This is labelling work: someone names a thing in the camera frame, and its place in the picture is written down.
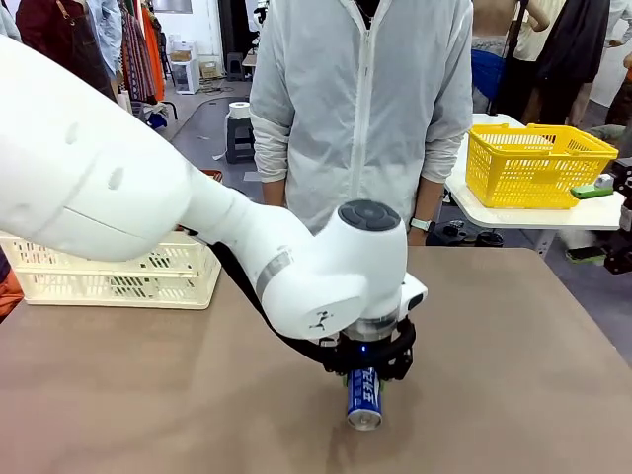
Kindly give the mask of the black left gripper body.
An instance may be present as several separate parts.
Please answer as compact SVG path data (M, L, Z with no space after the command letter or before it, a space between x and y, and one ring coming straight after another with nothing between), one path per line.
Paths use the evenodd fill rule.
M394 341L387 339L375 342L344 339L338 346L342 371L368 367L378 368L394 359L397 354L397 345Z

